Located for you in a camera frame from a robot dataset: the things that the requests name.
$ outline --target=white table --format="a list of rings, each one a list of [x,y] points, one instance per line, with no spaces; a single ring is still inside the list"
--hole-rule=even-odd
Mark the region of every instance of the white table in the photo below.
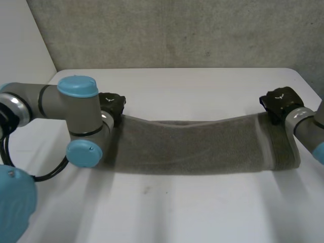
[[[219,120],[263,112],[259,97],[290,86],[316,110],[319,96],[285,68],[65,70],[101,92],[125,95],[124,113],[148,120]],[[69,141],[63,121],[36,120],[12,135],[13,161],[54,168]],[[285,172],[144,176],[68,167],[39,183],[21,243],[324,242],[324,168],[298,142],[301,166]]]

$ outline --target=light blue joint cap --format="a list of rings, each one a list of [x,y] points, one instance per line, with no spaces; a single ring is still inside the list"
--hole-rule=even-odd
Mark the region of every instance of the light blue joint cap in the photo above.
[[[324,142],[320,143],[313,151],[313,156],[317,159],[322,165],[324,165]]]
[[[94,167],[102,158],[101,148],[85,139],[77,139],[66,147],[66,158],[77,167]]]
[[[57,84],[57,89],[64,95],[77,98],[89,98],[98,94],[96,81],[88,76],[64,77]]]
[[[35,212],[37,190],[33,178],[18,168],[0,165],[0,243],[15,243]]]

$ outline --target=cloth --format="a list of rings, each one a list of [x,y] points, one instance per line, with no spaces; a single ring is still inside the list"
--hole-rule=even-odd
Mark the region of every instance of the cloth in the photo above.
[[[214,175],[289,170],[300,158],[293,134],[266,113],[219,121],[147,121],[123,116],[101,168],[121,173]]]

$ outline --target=robotic arm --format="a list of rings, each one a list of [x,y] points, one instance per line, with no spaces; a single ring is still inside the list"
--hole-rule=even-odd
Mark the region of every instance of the robotic arm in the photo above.
[[[124,96],[98,94],[95,80],[87,76],[65,77],[57,86],[6,84],[0,90],[1,143],[7,140],[8,146],[9,135],[35,118],[66,120],[71,138],[67,160],[91,168],[104,158],[125,103]],[[21,237],[37,202],[35,177],[9,165],[0,166],[0,243],[14,243]]]
[[[260,97],[272,124],[282,124],[324,165],[324,102],[318,111],[304,107],[297,93],[290,87],[279,88]]]

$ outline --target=gray towel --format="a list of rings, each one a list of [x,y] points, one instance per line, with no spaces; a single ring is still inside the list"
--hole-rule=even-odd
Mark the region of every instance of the gray towel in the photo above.
[[[300,164],[292,134],[266,113],[220,121],[147,121],[123,116],[100,168],[155,175],[289,170]]]

